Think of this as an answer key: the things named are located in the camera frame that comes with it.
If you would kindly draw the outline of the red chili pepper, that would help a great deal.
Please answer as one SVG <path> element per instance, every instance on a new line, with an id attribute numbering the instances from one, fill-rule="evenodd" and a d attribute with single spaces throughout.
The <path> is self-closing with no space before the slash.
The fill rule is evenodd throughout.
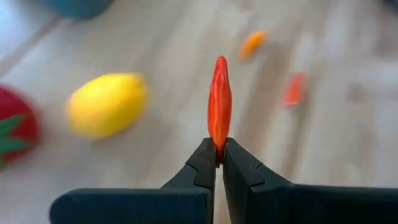
<path id="1" fill-rule="evenodd" d="M 216 146 L 216 161 L 223 161 L 224 145 L 229 133 L 232 93 L 229 85 L 227 59 L 220 55 L 215 63 L 208 99 L 208 132 Z"/>
<path id="2" fill-rule="evenodd" d="M 290 76 L 283 103 L 285 106 L 297 106 L 303 100 L 306 87 L 307 74 L 305 72 L 294 72 Z"/>

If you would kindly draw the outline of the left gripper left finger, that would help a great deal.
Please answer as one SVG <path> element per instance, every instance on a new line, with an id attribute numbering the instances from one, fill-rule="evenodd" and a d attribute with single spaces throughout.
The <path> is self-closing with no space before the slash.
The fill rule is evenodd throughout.
<path id="1" fill-rule="evenodd" d="M 75 189 L 50 206 L 51 224 L 212 224 L 216 150 L 202 140 L 159 189 Z"/>

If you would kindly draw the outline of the orange chili pepper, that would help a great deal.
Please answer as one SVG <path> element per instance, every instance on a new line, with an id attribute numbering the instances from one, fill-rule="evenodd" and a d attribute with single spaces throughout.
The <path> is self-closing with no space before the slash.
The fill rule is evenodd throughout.
<path id="1" fill-rule="evenodd" d="M 250 34 L 239 48 L 239 59 L 249 59 L 253 53 L 267 40 L 268 31 L 259 30 Z"/>

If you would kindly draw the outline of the yellow lemon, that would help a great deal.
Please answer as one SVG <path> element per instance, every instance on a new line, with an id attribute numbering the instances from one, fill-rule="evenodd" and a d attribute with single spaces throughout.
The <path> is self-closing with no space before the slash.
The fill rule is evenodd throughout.
<path id="1" fill-rule="evenodd" d="M 140 73 L 107 73 L 69 97 L 65 114 L 78 135 L 91 140 L 115 135 L 130 127 L 149 101 L 149 87 Z"/>

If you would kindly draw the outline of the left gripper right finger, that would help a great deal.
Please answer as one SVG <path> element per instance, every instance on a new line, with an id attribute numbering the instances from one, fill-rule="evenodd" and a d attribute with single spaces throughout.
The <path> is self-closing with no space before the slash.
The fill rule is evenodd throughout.
<path id="1" fill-rule="evenodd" d="M 223 182 L 232 224 L 398 224 L 398 189 L 294 184 L 233 138 Z"/>

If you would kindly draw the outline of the blue-grey plastic basket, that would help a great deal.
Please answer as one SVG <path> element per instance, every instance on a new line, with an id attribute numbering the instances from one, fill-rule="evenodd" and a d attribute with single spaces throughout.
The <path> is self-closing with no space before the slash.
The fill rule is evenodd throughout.
<path id="1" fill-rule="evenodd" d="M 41 0 L 63 16 L 91 19 L 102 14 L 115 0 Z"/>

